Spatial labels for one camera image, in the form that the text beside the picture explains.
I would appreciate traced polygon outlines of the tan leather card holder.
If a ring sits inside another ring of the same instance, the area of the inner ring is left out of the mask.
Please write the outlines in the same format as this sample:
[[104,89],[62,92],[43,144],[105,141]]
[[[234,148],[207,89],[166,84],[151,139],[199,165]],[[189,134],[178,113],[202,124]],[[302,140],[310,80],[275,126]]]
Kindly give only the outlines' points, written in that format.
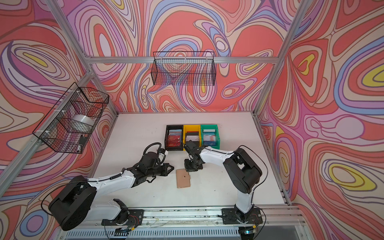
[[186,169],[176,170],[177,188],[189,188],[191,186],[191,176]]

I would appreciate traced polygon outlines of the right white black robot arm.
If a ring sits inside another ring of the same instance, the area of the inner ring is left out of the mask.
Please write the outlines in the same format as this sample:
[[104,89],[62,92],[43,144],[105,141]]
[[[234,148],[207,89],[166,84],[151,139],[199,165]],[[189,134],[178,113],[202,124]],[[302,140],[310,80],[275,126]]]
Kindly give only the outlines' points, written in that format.
[[212,147],[199,147],[195,142],[188,141],[184,149],[189,157],[185,159],[187,172],[197,172],[204,164],[224,167],[231,182],[238,191],[237,201],[233,208],[224,208],[218,216],[225,225],[248,224],[255,220],[263,222],[253,204],[254,189],[263,175],[261,168],[241,147],[235,151],[217,150]]

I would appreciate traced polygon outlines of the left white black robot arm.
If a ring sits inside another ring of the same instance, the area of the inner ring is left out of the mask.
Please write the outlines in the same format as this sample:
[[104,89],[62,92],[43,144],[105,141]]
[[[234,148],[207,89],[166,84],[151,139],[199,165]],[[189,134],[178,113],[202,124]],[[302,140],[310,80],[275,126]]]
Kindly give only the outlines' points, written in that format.
[[73,178],[50,202],[50,214],[63,231],[69,231],[83,222],[102,221],[103,225],[135,228],[141,224],[128,206],[120,199],[112,199],[106,204],[95,204],[100,197],[123,189],[131,189],[148,178],[167,177],[174,167],[165,163],[166,153],[148,152],[131,168],[123,168],[118,174],[101,178]]

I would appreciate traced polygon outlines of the white black cards stack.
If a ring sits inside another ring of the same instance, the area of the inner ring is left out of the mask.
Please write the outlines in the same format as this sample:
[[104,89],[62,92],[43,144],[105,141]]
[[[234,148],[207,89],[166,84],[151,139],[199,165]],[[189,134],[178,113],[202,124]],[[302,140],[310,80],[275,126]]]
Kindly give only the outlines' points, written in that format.
[[186,133],[186,143],[192,141],[196,145],[200,144],[200,134],[197,131],[187,132]]

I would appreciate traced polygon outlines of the red VIP cards stack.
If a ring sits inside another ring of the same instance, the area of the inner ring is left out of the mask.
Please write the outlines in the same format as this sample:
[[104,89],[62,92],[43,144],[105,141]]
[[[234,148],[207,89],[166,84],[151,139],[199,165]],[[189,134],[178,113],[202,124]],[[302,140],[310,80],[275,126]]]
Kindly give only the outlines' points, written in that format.
[[181,145],[182,130],[169,130],[167,138],[167,146],[169,148],[179,147]]

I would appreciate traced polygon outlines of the blue cards stack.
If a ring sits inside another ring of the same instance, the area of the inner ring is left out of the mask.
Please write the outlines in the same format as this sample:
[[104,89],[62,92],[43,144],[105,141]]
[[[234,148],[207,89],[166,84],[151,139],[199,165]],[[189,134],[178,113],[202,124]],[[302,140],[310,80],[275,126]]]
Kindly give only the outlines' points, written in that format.
[[217,136],[215,129],[204,129],[203,130],[203,145],[215,146],[217,144]]

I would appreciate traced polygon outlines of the yellow plastic bin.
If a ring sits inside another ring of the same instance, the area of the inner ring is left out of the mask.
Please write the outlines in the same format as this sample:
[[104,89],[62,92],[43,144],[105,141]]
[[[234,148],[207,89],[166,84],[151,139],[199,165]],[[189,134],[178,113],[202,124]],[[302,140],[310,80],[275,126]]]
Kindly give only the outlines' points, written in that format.
[[185,144],[188,141],[192,141],[198,147],[201,146],[202,137],[201,137],[201,126],[200,125],[184,125],[183,128],[183,147],[185,151]]

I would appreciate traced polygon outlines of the black plastic bin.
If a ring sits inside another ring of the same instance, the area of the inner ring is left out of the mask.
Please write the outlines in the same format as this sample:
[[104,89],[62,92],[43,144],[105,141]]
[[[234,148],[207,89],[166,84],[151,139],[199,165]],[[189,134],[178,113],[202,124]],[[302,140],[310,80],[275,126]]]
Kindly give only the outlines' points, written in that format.
[[165,135],[165,149],[167,151],[183,150],[183,125],[167,125]]

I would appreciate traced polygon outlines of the green plastic bin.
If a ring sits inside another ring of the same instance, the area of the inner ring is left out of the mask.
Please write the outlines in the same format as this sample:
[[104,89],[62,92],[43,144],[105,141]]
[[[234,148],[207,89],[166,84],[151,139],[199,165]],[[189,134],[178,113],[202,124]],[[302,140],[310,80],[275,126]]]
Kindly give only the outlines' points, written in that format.
[[218,125],[201,125],[202,146],[220,148],[220,134]]

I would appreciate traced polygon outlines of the white roll in basket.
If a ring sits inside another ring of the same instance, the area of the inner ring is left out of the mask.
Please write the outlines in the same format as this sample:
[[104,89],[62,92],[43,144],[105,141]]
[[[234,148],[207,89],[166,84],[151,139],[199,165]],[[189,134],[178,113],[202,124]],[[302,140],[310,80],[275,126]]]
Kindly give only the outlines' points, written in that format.
[[71,121],[71,127],[77,133],[89,133],[95,122],[90,117],[85,115],[74,115]]

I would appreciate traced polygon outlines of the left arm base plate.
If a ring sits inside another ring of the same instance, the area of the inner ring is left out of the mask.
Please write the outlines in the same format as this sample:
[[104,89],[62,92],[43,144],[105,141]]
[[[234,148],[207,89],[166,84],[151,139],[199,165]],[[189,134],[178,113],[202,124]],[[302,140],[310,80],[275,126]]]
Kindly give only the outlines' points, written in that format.
[[102,220],[102,226],[140,226],[144,218],[144,210],[133,209],[121,211],[113,220]]

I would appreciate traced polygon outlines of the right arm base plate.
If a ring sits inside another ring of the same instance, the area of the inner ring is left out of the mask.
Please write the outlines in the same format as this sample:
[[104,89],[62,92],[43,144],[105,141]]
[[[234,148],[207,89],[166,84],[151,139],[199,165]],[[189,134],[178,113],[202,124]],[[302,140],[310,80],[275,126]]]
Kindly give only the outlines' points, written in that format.
[[221,211],[222,213],[219,215],[219,218],[223,220],[225,225],[252,224],[258,226],[263,223],[259,208],[252,207],[247,213],[243,213],[237,207],[223,208]]

